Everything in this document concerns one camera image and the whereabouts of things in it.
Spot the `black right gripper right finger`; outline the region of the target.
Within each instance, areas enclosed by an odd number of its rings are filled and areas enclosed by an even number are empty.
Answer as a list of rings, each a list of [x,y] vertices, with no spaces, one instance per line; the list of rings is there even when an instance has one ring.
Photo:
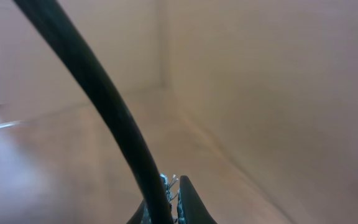
[[[217,224],[185,175],[180,177],[177,213],[179,224]]]

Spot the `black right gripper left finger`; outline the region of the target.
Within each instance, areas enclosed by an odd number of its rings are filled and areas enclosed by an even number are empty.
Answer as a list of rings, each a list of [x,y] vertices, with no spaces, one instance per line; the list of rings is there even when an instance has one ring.
[[[167,196],[170,211],[172,212],[172,201],[177,197],[178,193],[174,195],[171,191],[171,188],[178,181],[178,178],[176,178],[176,175],[174,174],[172,179],[169,180],[168,177],[163,173],[160,174],[160,178],[164,185],[165,195]],[[138,209],[129,219],[127,224],[152,224],[147,205],[144,201],[141,202]]]

